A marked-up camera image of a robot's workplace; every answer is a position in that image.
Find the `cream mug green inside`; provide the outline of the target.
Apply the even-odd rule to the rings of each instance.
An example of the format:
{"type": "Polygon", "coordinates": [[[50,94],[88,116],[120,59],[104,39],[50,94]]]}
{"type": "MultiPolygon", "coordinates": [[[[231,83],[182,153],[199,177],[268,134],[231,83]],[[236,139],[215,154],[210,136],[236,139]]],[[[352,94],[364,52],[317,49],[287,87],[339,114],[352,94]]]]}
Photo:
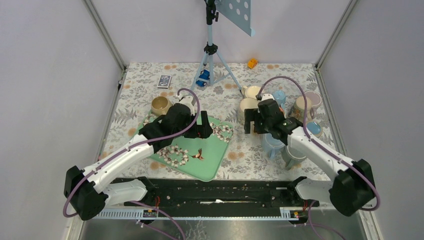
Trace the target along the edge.
{"type": "Polygon", "coordinates": [[[237,109],[237,121],[239,124],[245,122],[245,110],[257,109],[259,101],[254,98],[244,98],[237,109]]]}

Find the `beige mug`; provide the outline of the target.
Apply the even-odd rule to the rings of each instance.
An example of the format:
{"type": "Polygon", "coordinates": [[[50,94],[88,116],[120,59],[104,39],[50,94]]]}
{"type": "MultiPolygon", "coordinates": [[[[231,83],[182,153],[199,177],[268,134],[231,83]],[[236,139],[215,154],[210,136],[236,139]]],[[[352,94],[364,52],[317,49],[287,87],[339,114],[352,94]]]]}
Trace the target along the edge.
{"type": "Polygon", "coordinates": [[[151,113],[155,116],[166,115],[173,103],[165,96],[155,97],[151,102],[151,113]]]}

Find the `light blue ribbed mug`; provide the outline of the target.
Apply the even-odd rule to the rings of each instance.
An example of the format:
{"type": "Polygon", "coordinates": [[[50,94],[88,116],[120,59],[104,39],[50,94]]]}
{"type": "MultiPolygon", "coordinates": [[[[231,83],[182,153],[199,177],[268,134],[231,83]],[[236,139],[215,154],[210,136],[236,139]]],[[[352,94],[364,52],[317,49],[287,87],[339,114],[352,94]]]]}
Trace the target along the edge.
{"type": "Polygon", "coordinates": [[[278,153],[284,148],[285,144],[272,137],[270,133],[263,134],[261,137],[261,146],[265,156],[269,160],[274,160],[278,153]]]}

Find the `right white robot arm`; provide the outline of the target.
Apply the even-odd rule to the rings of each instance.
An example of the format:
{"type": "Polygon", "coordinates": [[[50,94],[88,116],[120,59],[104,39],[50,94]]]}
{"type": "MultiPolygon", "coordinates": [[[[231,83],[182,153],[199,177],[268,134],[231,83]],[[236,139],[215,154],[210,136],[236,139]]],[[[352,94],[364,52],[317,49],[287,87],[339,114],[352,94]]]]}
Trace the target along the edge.
{"type": "Polygon", "coordinates": [[[258,134],[271,134],[287,147],[301,152],[328,176],[328,181],[299,177],[287,191],[287,201],[293,206],[305,200],[332,204],[339,213],[351,216],[376,200],[373,210],[381,203],[375,187],[371,165],[364,159],[355,161],[331,148],[311,134],[294,117],[286,118],[273,99],[262,100],[257,108],[244,110],[244,131],[250,134],[251,125],[258,134]]]}

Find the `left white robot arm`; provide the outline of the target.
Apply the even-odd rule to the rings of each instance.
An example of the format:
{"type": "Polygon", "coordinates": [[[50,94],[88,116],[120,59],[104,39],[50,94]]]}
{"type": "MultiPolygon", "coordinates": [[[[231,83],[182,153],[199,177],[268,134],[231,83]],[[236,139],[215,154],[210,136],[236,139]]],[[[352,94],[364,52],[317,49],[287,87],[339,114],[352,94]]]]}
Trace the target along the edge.
{"type": "Polygon", "coordinates": [[[142,126],[128,143],[112,155],[83,169],[73,166],[66,171],[63,216],[79,216],[86,221],[108,205],[130,201],[139,201],[144,206],[152,204],[155,192],[142,181],[113,181],[135,162],[170,146],[175,138],[206,139],[211,134],[207,111],[192,114],[186,103],[174,104],[165,115],[142,126]]]}

